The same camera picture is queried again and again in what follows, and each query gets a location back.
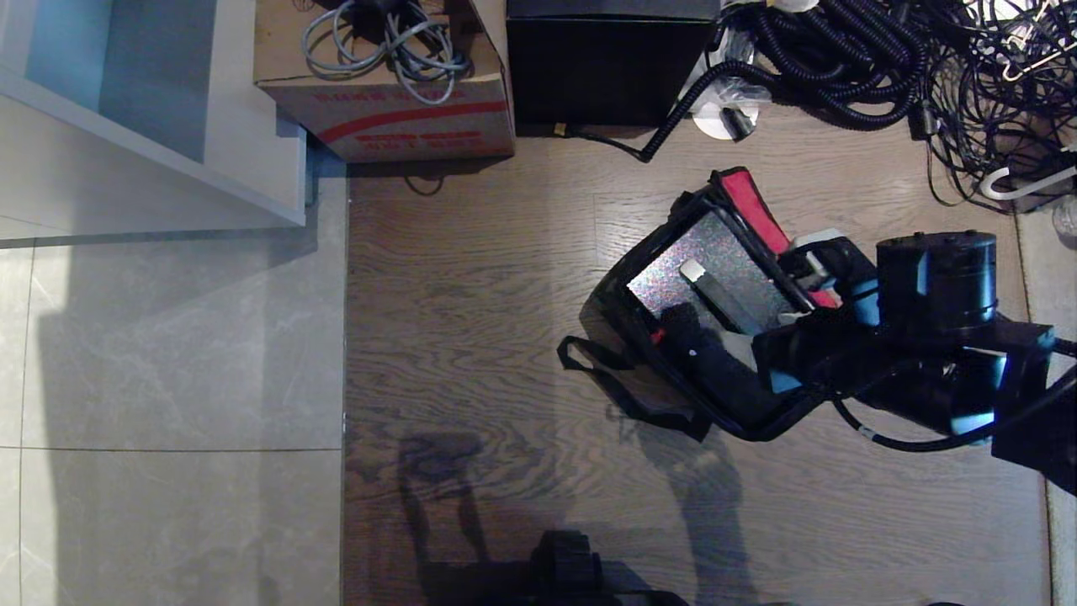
white hanger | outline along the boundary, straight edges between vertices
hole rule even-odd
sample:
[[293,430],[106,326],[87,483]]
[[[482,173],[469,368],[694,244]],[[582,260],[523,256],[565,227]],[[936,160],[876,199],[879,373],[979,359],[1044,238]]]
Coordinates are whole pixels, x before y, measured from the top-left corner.
[[[1063,147],[1062,151],[1077,152],[1077,143],[1073,143],[1066,147]],[[1030,183],[1023,187],[1013,189],[1011,192],[1003,192],[996,189],[995,181],[1002,179],[1003,177],[1008,177],[1008,175],[1009,175],[1008,166],[1005,168],[999,168],[998,170],[989,173],[987,177],[983,178],[983,181],[980,182],[980,193],[983,194],[984,197],[989,197],[991,199],[996,199],[996,200],[1017,199],[1019,197],[1036,193],[1039,189],[1053,185],[1054,183],[1059,183],[1065,181],[1066,179],[1072,179],[1074,177],[1077,177],[1077,166],[1059,170],[1058,172],[1051,174],[1050,177],[1045,177],[1036,181],[1035,183]]]

cardboard box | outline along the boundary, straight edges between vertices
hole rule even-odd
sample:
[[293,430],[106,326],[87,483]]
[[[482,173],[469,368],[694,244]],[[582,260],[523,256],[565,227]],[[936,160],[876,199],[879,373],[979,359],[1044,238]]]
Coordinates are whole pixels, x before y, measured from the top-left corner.
[[[504,0],[448,2],[454,43],[474,64],[439,105],[411,98],[382,62],[354,77],[330,80],[313,73],[300,50],[304,30],[325,9],[314,2],[257,0],[254,83],[346,161],[398,161],[512,155],[515,131],[505,73]],[[324,31],[331,31],[324,25]],[[356,38],[351,52],[373,43]],[[314,58],[336,62],[331,37],[313,47]],[[417,84],[440,96],[448,81]]]

floor tile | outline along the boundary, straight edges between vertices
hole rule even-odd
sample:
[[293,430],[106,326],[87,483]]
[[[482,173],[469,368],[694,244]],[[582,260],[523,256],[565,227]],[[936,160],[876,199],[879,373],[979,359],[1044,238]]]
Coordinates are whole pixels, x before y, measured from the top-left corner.
[[32,248],[0,249],[0,447],[17,447]]
[[338,604],[339,451],[28,450],[23,479],[24,604]]
[[24,445],[339,448],[346,193],[303,229],[39,248]]
[[18,606],[18,454],[0,449],[0,606]]
[[[1073,340],[1077,339],[1077,242],[1055,230],[1052,213],[1062,203],[1055,201],[1019,215],[1018,227],[1029,315],[1032,322],[1049,324],[1059,337]],[[1054,356],[1050,380],[1054,381],[1073,364]],[[1048,484],[1047,510],[1051,526],[1053,604],[1077,604],[1077,503],[1062,489]]]

black coiled cable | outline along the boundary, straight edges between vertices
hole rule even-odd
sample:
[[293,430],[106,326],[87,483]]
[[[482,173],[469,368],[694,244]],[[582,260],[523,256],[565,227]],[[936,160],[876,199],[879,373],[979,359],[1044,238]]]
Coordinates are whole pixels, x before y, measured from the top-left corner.
[[[651,161],[691,105],[715,81],[742,77],[767,87],[773,100],[803,108],[851,130],[879,130],[904,118],[921,97],[926,42],[905,25],[904,11],[880,0],[822,0],[806,13],[740,9],[729,18],[756,36],[756,50],[777,72],[743,61],[718,64],[699,76],[641,150],[568,128],[565,136],[613,144]],[[852,103],[893,103],[881,114]]]

cable connector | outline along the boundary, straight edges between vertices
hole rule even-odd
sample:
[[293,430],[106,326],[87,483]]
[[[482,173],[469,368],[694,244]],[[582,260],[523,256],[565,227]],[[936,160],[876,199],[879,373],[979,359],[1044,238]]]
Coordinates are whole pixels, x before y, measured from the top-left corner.
[[931,103],[922,100],[909,111],[909,135],[913,141],[926,141],[939,131],[939,118]]

